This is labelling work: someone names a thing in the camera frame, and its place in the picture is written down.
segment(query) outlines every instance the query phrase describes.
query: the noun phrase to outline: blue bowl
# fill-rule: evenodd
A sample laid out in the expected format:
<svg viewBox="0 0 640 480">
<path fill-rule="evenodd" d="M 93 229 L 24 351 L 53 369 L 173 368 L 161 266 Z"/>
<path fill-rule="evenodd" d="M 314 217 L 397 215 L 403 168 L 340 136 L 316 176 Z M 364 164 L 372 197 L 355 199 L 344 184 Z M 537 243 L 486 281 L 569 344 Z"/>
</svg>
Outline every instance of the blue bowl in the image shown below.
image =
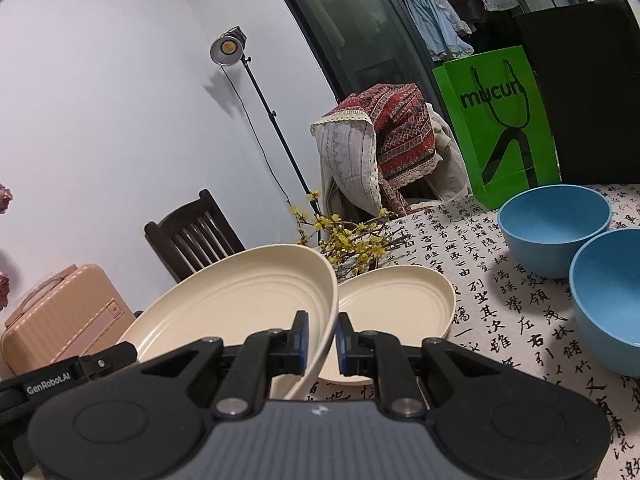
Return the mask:
<svg viewBox="0 0 640 480">
<path fill-rule="evenodd" d="M 583 341 L 610 370 L 640 376 L 640 228 L 596 236 L 569 273 Z"/>
<path fill-rule="evenodd" d="M 498 212 L 511 254 L 526 270 L 546 278 L 569 276 L 575 253 L 610 220 L 611 208 L 600 193 L 568 184 L 529 189 Z"/>
</svg>

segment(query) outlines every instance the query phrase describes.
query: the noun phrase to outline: patterned blanket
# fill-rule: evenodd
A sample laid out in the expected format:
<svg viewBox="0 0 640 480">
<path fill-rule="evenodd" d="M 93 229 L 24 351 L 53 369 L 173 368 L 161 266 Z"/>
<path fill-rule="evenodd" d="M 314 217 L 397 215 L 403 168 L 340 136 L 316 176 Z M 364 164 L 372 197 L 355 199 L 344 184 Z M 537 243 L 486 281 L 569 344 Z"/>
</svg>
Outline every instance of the patterned blanket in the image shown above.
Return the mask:
<svg viewBox="0 0 640 480">
<path fill-rule="evenodd" d="M 377 84 L 350 95 L 325 117 L 350 110 L 363 111 L 373 123 L 383 205 L 398 216 L 414 212 L 399 189 L 431 173 L 441 160 L 422 93 L 415 84 Z"/>
</svg>

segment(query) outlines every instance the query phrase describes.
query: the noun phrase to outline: lamp head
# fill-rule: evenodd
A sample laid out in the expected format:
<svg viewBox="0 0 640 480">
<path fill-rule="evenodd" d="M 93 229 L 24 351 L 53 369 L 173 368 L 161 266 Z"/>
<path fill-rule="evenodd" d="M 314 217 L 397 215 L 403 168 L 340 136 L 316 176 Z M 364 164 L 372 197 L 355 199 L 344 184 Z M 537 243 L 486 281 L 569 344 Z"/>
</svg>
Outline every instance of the lamp head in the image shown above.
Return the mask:
<svg viewBox="0 0 640 480">
<path fill-rule="evenodd" d="M 210 51 L 211 59 L 218 65 L 233 65 L 240 61 L 245 45 L 244 32 L 240 30 L 240 27 L 234 27 L 213 42 Z"/>
</svg>

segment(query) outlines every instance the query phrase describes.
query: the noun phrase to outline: suitcase handle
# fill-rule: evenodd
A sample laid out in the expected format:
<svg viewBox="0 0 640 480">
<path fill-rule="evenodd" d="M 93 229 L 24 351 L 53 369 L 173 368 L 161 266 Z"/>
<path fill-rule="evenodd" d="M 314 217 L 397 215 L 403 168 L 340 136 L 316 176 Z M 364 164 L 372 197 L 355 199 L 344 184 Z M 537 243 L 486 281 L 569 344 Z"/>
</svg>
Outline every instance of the suitcase handle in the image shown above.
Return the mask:
<svg viewBox="0 0 640 480">
<path fill-rule="evenodd" d="M 32 306 L 37 304 L 46 294 L 52 291 L 62 280 L 68 275 L 74 272 L 78 267 L 75 265 L 68 266 L 66 269 L 61 270 L 57 274 L 54 274 L 50 278 L 47 278 L 44 282 L 35 286 L 29 291 L 24 299 L 18 305 L 18 308 L 7 318 L 4 322 L 4 326 L 9 328 L 12 324 L 18 321 L 22 314 L 27 312 Z"/>
</svg>

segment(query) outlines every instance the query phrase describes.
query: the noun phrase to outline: screw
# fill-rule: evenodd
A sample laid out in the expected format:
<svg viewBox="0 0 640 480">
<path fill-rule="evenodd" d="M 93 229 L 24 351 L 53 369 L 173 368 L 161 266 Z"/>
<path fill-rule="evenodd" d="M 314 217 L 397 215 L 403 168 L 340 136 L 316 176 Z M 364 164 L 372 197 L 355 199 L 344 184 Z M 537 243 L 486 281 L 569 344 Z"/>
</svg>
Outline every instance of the screw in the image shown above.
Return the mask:
<svg viewBox="0 0 640 480">
<path fill-rule="evenodd" d="M 420 412 L 422 403 L 411 397 L 402 397 L 401 399 L 394 400 L 391 404 L 391 409 L 398 415 L 411 416 Z"/>
<path fill-rule="evenodd" d="M 238 399 L 238 397 L 227 397 L 226 399 L 219 400 L 216 404 L 216 409 L 225 415 L 240 415 L 248 408 L 249 404 L 246 400 Z"/>
</svg>

